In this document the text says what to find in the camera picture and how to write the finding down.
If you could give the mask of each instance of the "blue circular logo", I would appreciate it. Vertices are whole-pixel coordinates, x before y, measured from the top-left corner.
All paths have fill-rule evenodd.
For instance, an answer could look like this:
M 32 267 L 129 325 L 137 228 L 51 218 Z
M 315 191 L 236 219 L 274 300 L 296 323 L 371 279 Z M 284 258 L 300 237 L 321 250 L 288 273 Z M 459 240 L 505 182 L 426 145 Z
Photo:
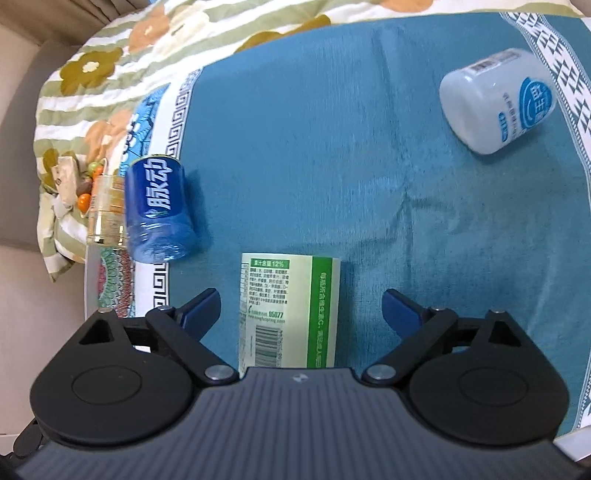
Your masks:
M 542 121 L 552 107 L 552 90 L 538 80 L 527 77 L 519 90 L 521 128 L 532 128 Z

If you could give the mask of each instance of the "orange fruit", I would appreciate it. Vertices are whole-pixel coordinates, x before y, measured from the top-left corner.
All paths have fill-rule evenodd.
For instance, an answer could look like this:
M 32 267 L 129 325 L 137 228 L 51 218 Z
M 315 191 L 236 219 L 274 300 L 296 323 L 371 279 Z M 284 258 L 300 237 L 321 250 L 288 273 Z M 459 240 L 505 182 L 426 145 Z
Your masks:
M 94 173 L 92 174 L 92 180 L 96 180 L 96 178 L 97 178 L 99 175 L 102 175 L 104 171 L 105 171 L 105 168 L 104 168 L 104 166 L 103 166 L 103 165 L 99 165 L 99 166 L 96 168 L 96 170 L 94 171 Z
M 88 207 L 90 206 L 90 193 L 83 193 L 78 197 L 78 209 L 82 213 L 86 213 L 88 211 Z

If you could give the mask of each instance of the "green label stripe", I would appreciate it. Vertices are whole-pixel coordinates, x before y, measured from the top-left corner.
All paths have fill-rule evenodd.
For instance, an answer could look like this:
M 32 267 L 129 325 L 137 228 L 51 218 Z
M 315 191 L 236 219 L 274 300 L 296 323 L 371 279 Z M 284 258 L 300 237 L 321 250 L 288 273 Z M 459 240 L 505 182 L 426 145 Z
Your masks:
M 308 368 L 325 368 L 329 344 L 332 258 L 312 257 Z
M 287 270 L 290 267 L 290 261 L 274 260 L 271 258 L 251 258 L 251 267 L 282 268 Z

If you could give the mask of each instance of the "striped fabric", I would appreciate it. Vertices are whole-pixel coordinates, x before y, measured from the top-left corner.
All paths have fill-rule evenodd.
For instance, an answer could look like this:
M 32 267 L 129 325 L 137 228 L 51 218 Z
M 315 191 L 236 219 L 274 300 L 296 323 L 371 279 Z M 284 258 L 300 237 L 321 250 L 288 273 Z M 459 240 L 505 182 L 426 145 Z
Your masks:
M 37 226 L 52 280 L 83 262 L 86 220 L 66 211 L 47 184 L 51 158 L 75 156 L 81 170 L 124 153 L 143 98 L 198 67 L 269 40 L 330 24 L 467 11 L 535 11 L 581 17 L 568 0 L 160 0 L 112 22 L 53 73 L 40 94 L 34 151 L 44 181 Z

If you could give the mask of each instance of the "gray ribbed plate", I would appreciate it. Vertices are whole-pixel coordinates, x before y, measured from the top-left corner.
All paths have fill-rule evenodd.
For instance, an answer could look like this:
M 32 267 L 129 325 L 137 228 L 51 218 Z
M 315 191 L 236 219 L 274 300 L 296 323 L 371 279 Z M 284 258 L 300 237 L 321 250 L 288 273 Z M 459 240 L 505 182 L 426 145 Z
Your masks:
M 569 480 L 581 469 L 551 443 L 458 445 L 414 420 L 399 395 L 348 369 L 251 368 L 203 391 L 179 424 L 144 443 L 87 452 L 55 443 L 25 480 Z

